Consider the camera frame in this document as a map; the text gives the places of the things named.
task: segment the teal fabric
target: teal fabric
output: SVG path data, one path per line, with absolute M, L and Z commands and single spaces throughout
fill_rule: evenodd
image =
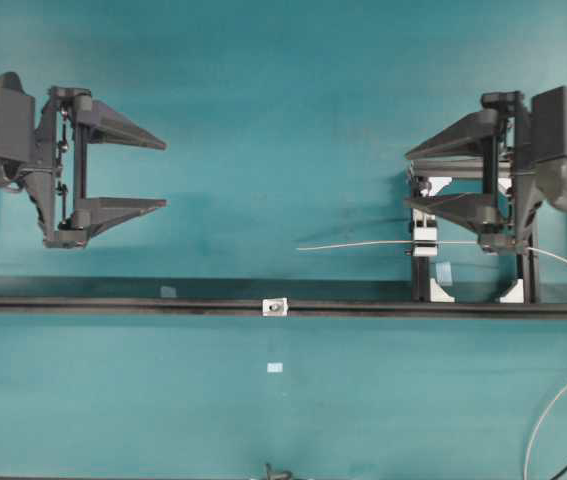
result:
M 403 153 L 485 91 L 567 84 L 567 1 L 0 0 L 7 70 L 39 107 L 52 84 L 89 87 L 169 144 L 92 148 L 91 195 L 169 206 L 84 251 L 44 249 L 26 196 L 0 193 L 11 291 L 407 280 L 402 248 L 294 249 L 406 238 Z M 567 216 L 543 207 L 541 225 L 567 256 Z M 473 248 L 442 249 L 455 283 L 509 278 L 509 259 Z M 270 461 L 317 479 L 515 479 L 566 381 L 567 322 L 0 315 L 0 474 L 244 478 Z M 566 462 L 567 396 L 534 478 Z
M 0 474 L 518 479 L 565 383 L 567 322 L 0 316 Z

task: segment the black metal rail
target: black metal rail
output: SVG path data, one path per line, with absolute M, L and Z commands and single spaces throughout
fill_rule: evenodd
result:
M 289 299 L 289 317 L 418 317 L 567 320 L 566 303 L 492 304 Z M 0 312 L 261 316 L 261 300 L 0 297 Z

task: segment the small white label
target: small white label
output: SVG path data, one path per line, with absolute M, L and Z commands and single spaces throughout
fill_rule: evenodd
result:
M 282 373 L 283 364 L 281 362 L 274 362 L 267 364 L 267 373 Z

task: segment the vertical post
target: vertical post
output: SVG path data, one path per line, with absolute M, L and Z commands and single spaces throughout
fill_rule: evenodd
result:
M 512 198 L 517 242 L 538 246 L 538 222 L 534 202 L 534 158 L 531 150 L 531 119 L 523 105 L 523 94 L 514 92 L 514 158 L 512 160 Z M 523 280 L 525 303 L 541 301 L 538 255 L 531 251 L 516 256 L 517 277 Z
M 87 196 L 87 127 L 77 124 L 74 129 L 74 208 L 76 201 Z
M 412 197 L 420 197 L 420 179 L 416 177 L 410 178 L 410 195 Z M 414 215 L 410 214 L 411 226 L 414 225 Z M 430 295 L 430 258 L 429 257 L 415 257 L 412 256 L 412 301 L 414 302 L 429 302 L 431 301 Z
M 431 301 L 429 257 L 412 257 L 412 301 Z
M 492 195 L 492 205 L 499 206 L 499 144 L 497 137 L 481 140 L 483 147 L 483 193 Z

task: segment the metal rod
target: metal rod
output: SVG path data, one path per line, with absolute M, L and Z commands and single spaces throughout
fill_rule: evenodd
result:
M 357 302 L 289 299 L 290 317 L 448 317 L 565 320 L 567 304 L 492 304 Z M 167 298 L 0 297 L 0 313 L 162 314 L 261 316 L 261 300 L 188 300 Z
M 492 195 L 492 204 L 499 204 L 499 158 L 496 137 L 484 138 L 483 147 L 483 193 Z
M 74 129 L 74 201 L 87 196 L 87 127 Z

